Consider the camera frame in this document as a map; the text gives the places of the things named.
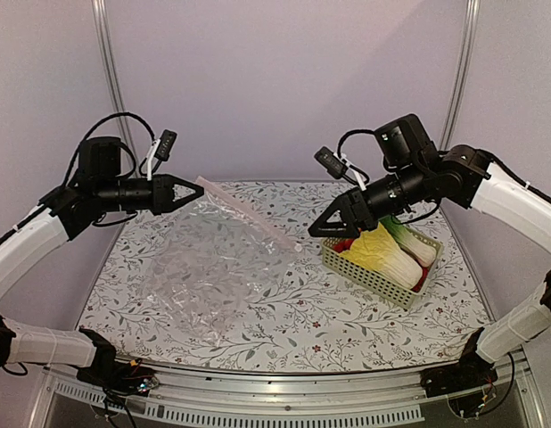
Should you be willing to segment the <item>yellow napa cabbage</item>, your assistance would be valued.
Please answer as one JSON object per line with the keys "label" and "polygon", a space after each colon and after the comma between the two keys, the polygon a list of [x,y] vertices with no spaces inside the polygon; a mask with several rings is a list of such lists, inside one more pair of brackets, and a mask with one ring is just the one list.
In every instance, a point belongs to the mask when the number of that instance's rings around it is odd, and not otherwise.
{"label": "yellow napa cabbage", "polygon": [[412,289],[423,277],[422,267],[407,253],[383,225],[364,231],[341,256],[368,271],[374,271],[399,286]]}

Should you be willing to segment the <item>clear zip top bag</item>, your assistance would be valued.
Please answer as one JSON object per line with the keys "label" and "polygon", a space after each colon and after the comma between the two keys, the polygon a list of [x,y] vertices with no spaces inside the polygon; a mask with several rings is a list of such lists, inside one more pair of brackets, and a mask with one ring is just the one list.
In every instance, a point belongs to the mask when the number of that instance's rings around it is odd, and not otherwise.
{"label": "clear zip top bag", "polygon": [[302,247],[203,177],[144,274],[147,300],[173,331],[218,346],[246,306],[292,270]]}

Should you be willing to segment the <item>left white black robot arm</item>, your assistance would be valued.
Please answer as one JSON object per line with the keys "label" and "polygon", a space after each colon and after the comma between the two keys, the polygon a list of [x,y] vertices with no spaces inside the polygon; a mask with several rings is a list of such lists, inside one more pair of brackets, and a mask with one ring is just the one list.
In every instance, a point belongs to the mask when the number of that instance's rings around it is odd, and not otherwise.
{"label": "left white black robot arm", "polygon": [[[106,214],[168,214],[203,196],[201,186],[169,174],[135,178],[122,172],[121,155],[129,152],[114,136],[86,138],[78,145],[76,176],[42,197],[0,239],[0,300],[39,261],[99,226]],[[0,369],[27,364],[72,366],[79,381],[112,396],[145,396],[159,384],[139,359],[119,362],[115,347],[91,329],[52,330],[0,314]]]}

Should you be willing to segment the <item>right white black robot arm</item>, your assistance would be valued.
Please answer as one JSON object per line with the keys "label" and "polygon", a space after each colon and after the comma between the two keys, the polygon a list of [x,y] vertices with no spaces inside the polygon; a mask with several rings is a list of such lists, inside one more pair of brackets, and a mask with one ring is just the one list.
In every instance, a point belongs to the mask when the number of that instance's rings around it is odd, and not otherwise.
{"label": "right white black robot arm", "polygon": [[[417,202],[448,199],[502,222],[551,255],[551,198],[493,153],[463,144],[438,150],[414,113],[371,134],[387,176],[336,197],[309,227],[311,236],[357,238]],[[473,333],[456,363],[424,370],[421,385],[427,396],[436,397],[494,381],[497,361],[549,328],[551,269],[531,296]]]}

